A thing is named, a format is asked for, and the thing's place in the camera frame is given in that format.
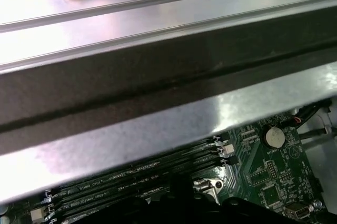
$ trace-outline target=green circuit board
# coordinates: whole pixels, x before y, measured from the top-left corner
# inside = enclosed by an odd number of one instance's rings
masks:
[[[203,174],[205,178],[224,181],[220,201],[239,197],[283,215],[284,206],[293,202],[323,202],[320,183],[313,175],[295,128],[283,130],[286,142],[280,149],[270,149],[262,143],[265,126],[286,118],[287,114],[276,115],[219,136],[225,144],[233,145],[233,154],[240,161],[235,166],[216,167]],[[311,216],[310,223],[316,223],[314,213]]]

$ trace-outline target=wire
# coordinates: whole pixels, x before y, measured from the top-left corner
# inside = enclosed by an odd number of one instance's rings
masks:
[[[301,123],[296,125],[296,128],[300,128],[303,124],[305,124],[311,117],[313,117],[318,110],[320,110],[320,106],[314,107],[313,110],[311,110],[308,114],[306,114],[306,117],[302,117]]]
[[[302,119],[300,117],[295,116],[294,119],[297,124],[300,124],[302,122]]]
[[[308,139],[308,138],[313,138],[313,137],[316,137],[316,136],[322,136],[322,135],[326,135],[327,132],[326,132],[326,129],[325,128],[319,128],[319,129],[314,129],[312,131],[308,131],[306,133],[303,133],[303,134],[299,134],[299,137],[301,140],[304,140],[304,139]]]

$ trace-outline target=silver metal surface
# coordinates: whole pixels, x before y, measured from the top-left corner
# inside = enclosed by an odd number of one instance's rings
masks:
[[[200,179],[194,181],[193,183],[194,190],[212,196],[215,200],[215,203],[217,203],[218,205],[221,204],[217,195],[222,190],[224,181],[222,181],[221,179]]]
[[[337,0],[0,0],[0,72],[335,5]]]
[[[333,63],[2,155],[0,164],[10,165],[11,175],[2,180],[0,202],[188,144],[336,91],[337,63]],[[6,137],[1,134],[0,140]]]
[[[337,126],[337,98],[332,99],[331,113],[318,111],[299,132]],[[323,188],[324,203],[329,212],[337,214],[337,140],[333,135],[324,135],[314,139],[303,140],[303,146],[310,165],[317,178],[319,178]],[[320,206],[320,201],[313,202],[314,207]]]

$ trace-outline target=screw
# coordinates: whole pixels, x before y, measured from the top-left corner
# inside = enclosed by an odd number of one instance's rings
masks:
[[[216,187],[216,188],[221,188],[221,187],[222,187],[222,183],[219,182],[219,181],[216,182],[216,183],[215,183],[215,187]]]
[[[232,206],[238,206],[238,205],[239,205],[239,202],[237,202],[235,199],[231,199],[230,204],[231,204]]]
[[[314,206],[314,208],[322,208],[323,207],[323,203],[320,200],[315,200],[314,202],[312,202],[312,205]]]

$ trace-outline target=black plastic part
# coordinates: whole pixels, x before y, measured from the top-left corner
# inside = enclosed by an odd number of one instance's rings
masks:
[[[225,157],[224,160],[227,165],[236,165],[239,163],[239,158],[237,156]]]
[[[223,201],[222,208],[224,215],[228,216],[228,221],[235,219],[235,223],[298,224],[292,219],[240,198],[229,198]]]
[[[296,224],[278,213],[239,198],[229,198],[221,206],[209,201],[203,194],[191,193],[191,179],[175,176],[171,189],[160,201],[147,205],[142,199],[131,198],[85,217],[77,224],[208,224],[208,223],[259,223]]]
[[[316,220],[320,224],[336,224],[337,215],[330,212],[319,212],[316,214]]]
[[[224,133],[221,134],[221,136],[222,136],[223,141],[228,141],[228,140],[231,139],[231,136],[230,136],[229,132],[224,132]]]

